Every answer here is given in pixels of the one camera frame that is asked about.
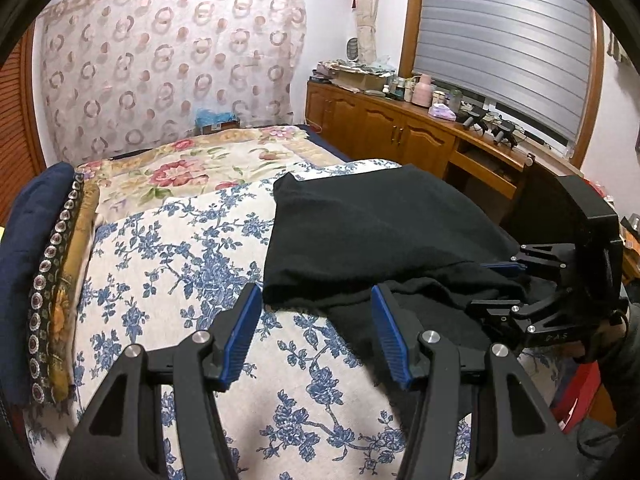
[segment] louvered wooden door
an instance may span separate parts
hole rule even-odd
[[[22,187],[45,168],[33,111],[33,25],[0,68],[0,225]]]

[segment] black cable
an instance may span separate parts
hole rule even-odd
[[[620,317],[625,324],[625,335],[623,335],[620,341],[618,341],[615,344],[615,346],[611,350],[609,350],[609,352],[607,352],[608,355],[606,357],[609,359],[613,359],[615,358],[616,355],[618,355],[618,353],[622,350],[622,347],[625,345],[625,342],[629,336],[629,321],[626,318],[626,313],[622,312],[621,310],[618,310],[617,313],[620,314]],[[584,448],[584,446],[594,446],[600,442],[609,440],[613,436],[624,435],[626,430],[628,430],[628,428],[631,427],[631,423],[634,422],[635,419],[636,419],[635,417],[632,417],[630,420],[626,421],[626,423],[620,426],[619,428],[616,428],[615,430],[611,430],[611,431],[608,431],[607,433],[595,436],[593,438],[585,440],[584,442],[581,439],[581,433],[580,433],[580,430],[582,429],[583,426],[582,424],[580,424],[580,427],[578,428],[577,434],[576,434],[576,444],[578,447],[578,451],[580,452],[581,455],[584,455],[587,458],[591,458],[593,460],[604,460],[606,458],[605,456],[599,456],[599,455],[593,454],[587,451]]]

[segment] person's arm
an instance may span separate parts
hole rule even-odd
[[[598,360],[602,384],[607,389],[618,426],[640,413],[640,306],[629,305],[629,332],[619,351]],[[620,337],[620,327],[614,334]]]

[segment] person's hand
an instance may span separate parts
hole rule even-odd
[[[626,321],[629,321],[629,313],[630,309],[626,310]],[[600,341],[600,350],[597,352],[601,353],[603,350],[612,347],[617,341],[622,339],[625,336],[626,325],[624,321],[619,325],[610,325],[609,321],[604,320],[600,326],[598,327],[598,331],[602,334],[602,339]],[[573,357],[575,359],[583,357],[585,354],[584,345],[580,341],[573,341],[571,343],[565,343],[562,345],[558,345],[557,352],[562,357]]]

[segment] white wall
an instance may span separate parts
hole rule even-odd
[[[305,0],[305,46],[291,82],[290,93],[294,120],[297,123],[304,121],[306,82],[318,61],[346,57],[346,41],[355,36],[354,20],[351,17],[352,2],[353,0]],[[36,24],[33,49],[33,99],[42,151],[47,165],[51,165],[57,159],[48,135],[40,87],[41,38],[42,28]]]
[[[604,37],[609,38],[606,25]],[[640,76],[605,54],[600,108],[582,172],[606,187],[620,217],[640,213],[639,127]]]
[[[389,56],[389,64],[398,68],[404,37],[404,20],[408,0],[379,0],[376,20],[378,58]]]

